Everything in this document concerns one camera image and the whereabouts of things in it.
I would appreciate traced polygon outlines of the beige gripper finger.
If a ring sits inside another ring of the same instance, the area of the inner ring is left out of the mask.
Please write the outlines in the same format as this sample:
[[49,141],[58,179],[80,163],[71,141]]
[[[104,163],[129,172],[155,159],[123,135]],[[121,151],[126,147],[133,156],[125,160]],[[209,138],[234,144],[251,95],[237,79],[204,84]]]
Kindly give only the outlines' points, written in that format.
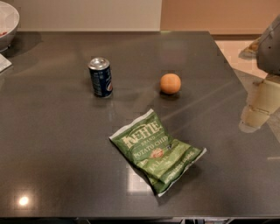
[[239,128],[245,133],[259,130],[280,108],[280,76],[268,74],[249,85],[247,105],[241,113]]

